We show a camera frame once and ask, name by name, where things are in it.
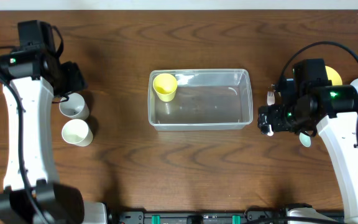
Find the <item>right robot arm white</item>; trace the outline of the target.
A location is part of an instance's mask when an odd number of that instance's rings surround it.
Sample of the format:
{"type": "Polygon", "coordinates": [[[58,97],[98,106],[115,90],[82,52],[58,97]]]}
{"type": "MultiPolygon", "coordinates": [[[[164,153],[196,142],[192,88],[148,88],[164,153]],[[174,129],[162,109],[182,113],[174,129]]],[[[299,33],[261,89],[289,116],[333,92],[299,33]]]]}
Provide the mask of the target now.
{"type": "Polygon", "coordinates": [[[261,106],[258,127],[318,134],[326,146],[344,207],[344,221],[358,223],[358,93],[351,85],[320,86],[288,105],[261,106]]]}

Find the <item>cream plastic cup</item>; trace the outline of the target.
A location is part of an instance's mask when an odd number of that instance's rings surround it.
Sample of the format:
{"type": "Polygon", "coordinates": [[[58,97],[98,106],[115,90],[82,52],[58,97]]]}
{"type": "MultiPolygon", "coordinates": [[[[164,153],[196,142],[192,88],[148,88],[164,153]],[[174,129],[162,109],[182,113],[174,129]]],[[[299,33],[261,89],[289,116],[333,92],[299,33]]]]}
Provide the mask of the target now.
{"type": "Polygon", "coordinates": [[[62,138],[69,144],[86,147],[92,143],[93,133],[86,121],[72,119],[63,126],[62,138]]]}

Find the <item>grey plastic cup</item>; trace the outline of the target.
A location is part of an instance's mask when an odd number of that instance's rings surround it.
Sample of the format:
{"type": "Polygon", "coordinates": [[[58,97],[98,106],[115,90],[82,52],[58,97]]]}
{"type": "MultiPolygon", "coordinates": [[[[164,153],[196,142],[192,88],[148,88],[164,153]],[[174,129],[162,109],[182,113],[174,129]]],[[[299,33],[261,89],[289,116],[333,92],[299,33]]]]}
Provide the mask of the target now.
{"type": "Polygon", "coordinates": [[[59,109],[64,116],[71,119],[86,120],[90,115],[85,99],[78,93],[70,94],[68,100],[61,100],[59,109]]]}

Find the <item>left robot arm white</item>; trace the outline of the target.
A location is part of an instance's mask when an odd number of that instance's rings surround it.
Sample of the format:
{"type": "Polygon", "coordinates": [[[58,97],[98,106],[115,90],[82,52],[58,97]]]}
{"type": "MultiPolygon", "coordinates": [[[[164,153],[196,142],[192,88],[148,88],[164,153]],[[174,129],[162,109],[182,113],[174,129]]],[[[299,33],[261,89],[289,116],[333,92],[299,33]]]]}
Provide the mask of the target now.
{"type": "Polygon", "coordinates": [[[52,152],[50,112],[54,98],[70,99],[84,88],[62,51],[21,47],[0,56],[0,83],[9,118],[9,162],[0,193],[3,223],[109,223],[101,202],[60,183],[52,152]]]}

